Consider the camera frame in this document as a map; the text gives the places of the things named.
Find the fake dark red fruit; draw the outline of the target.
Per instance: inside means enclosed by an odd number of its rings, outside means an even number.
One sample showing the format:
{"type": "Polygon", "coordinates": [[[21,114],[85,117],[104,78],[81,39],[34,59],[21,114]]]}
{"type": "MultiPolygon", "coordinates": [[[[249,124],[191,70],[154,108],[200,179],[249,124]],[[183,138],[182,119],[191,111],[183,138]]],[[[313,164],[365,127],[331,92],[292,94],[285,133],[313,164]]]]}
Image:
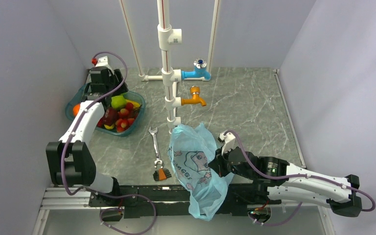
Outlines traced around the fake dark red fruit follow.
{"type": "Polygon", "coordinates": [[[110,107],[106,110],[105,114],[102,117],[102,124],[107,126],[112,126],[118,120],[118,111],[110,107]]]}

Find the fake orange fruit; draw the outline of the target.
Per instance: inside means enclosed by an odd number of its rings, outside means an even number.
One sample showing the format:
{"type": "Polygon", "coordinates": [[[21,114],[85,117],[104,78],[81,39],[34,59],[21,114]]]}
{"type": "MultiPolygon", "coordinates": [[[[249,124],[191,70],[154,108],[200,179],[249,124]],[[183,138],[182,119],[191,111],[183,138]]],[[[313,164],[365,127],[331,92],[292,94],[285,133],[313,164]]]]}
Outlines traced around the fake orange fruit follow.
{"type": "Polygon", "coordinates": [[[80,104],[76,104],[73,109],[72,109],[72,114],[74,117],[76,117],[79,113],[79,110],[80,110],[80,104]]]}

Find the light blue plastic bag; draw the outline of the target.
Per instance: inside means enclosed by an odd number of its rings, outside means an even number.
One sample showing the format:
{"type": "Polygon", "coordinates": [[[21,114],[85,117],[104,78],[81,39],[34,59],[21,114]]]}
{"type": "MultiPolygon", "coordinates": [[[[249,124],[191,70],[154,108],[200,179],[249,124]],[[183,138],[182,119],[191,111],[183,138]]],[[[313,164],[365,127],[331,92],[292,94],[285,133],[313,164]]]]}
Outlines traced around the light blue plastic bag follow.
{"type": "Polygon", "coordinates": [[[195,128],[180,124],[171,132],[168,156],[176,178],[190,193],[188,212],[205,221],[222,206],[234,177],[220,177],[209,167],[216,150],[215,138],[203,123],[195,128]]]}

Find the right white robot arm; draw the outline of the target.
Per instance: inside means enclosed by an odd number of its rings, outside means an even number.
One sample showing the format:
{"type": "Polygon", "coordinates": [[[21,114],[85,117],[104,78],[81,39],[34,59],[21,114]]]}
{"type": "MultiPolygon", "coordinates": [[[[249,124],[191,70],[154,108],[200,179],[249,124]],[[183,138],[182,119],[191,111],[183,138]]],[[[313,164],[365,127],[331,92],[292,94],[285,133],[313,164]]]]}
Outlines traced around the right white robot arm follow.
{"type": "Polygon", "coordinates": [[[243,155],[239,147],[226,153],[216,150],[209,167],[219,177],[235,174],[251,180],[253,185],[243,191],[248,204],[284,200],[312,203],[345,217],[357,217],[362,211],[356,175],[325,176],[279,158],[257,157],[251,152],[243,155]]]}

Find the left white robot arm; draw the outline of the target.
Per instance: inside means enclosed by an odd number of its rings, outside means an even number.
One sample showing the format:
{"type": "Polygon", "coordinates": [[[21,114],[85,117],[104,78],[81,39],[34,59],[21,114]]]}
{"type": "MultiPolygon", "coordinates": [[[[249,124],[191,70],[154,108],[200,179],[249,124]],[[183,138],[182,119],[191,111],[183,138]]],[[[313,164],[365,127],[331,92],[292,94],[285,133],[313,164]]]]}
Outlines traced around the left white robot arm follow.
{"type": "Polygon", "coordinates": [[[84,189],[101,195],[106,204],[116,205],[121,199],[118,180],[99,173],[88,148],[88,142],[110,107],[113,95],[128,91],[127,74],[107,66],[94,67],[91,81],[86,85],[90,93],[84,93],[80,108],[66,133],[46,146],[46,156],[51,181],[63,186],[69,196],[84,189]]]}

